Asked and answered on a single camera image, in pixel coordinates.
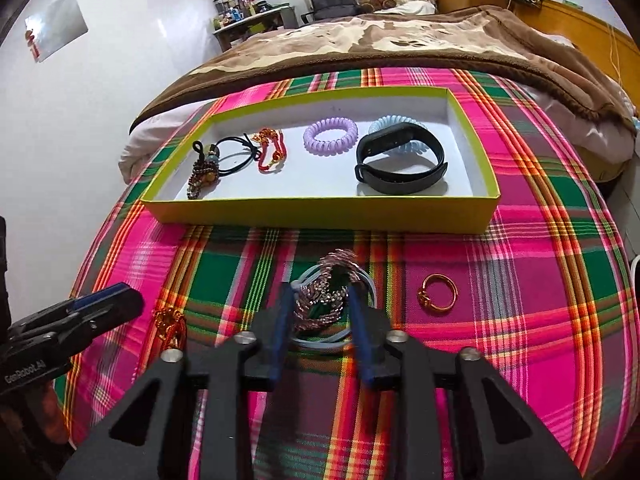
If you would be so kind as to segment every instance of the plaid cloth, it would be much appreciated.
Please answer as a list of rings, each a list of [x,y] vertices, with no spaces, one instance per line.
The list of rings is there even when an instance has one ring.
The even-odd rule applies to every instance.
[[[502,191],[484,235],[163,226],[139,201],[180,140],[211,114],[301,92],[383,85],[441,86],[456,95]],[[206,105],[175,132],[107,218],[73,290],[78,296],[124,281],[146,300],[139,319],[96,340],[57,381],[73,442],[86,438],[155,355],[154,308],[184,310],[192,348],[220,344],[273,304],[279,282],[299,276],[328,248],[357,254],[396,328],[434,348],[484,352],[583,475],[607,463],[639,410],[638,310],[609,211],[572,147],[517,84],[424,68],[257,86]],[[434,272],[460,290],[445,317],[416,300]],[[290,353],[276,392],[251,396],[258,478],[382,478],[393,403],[391,394],[360,386],[348,352]],[[452,478],[444,419],[443,430],[445,476]]]

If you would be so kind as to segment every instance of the blue coil hair tie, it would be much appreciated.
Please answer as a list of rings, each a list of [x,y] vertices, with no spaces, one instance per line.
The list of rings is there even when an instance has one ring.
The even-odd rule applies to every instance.
[[[377,121],[371,123],[371,126],[369,127],[369,133],[372,134],[374,132],[379,132],[380,130],[384,130],[389,126],[393,126],[394,124],[398,123],[411,123],[424,127],[421,122],[416,121],[411,117],[404,117],[402,115],[385,115],[384,117],[380,117]],[[398,146],[397,148],[389,150],[389,153],[426,153],[428,151],[429,147],[421,140],[411,140],[410,142],[403,144],[402,146]]]

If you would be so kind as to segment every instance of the black chair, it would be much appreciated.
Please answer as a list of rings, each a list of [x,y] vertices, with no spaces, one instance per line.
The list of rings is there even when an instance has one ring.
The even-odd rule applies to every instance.
[[[300,16],[305,25],[309,24],[309,15],[313,15],[315,22],[329,20],[331,18],[343,18],[345,16],[357,16],[362,14],[362,8],[356,0],[311,0],[313,10]]]

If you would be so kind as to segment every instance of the metal screw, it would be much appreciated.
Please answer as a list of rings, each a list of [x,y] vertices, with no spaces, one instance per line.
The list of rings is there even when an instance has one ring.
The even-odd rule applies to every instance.
[[[465,361],[478,361],[482,357],[482,352],[473,346],[465,346],[460,351],[460,357]]]
[[[166,363],[177,363],[182,359],[182,350],[178,350],[177,348],[169,348],[160,354],[160,358],[162,361]]]
[[[244,331],[236,334],[234,336],[236,343],[240,343],[241,345],[248,345],[255,342],[255,334],[253,332]]]
[[[390,343],[406,343],[409,341],[409,335],[402,330],[390,330],[386,333],[386,340]]]

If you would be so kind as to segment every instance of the purple coil hair tie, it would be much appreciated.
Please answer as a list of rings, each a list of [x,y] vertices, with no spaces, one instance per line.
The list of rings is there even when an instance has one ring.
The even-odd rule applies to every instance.
[[[316,140],[318,134],[327,130],[344,130],[343,137],[336,140]],[[358,140],[358,127],[356,123],[345,117],[331,117],[313,123],[305,130],[303,136],[305,148],[314,155],[337,155],[348,152],[355,146]]]

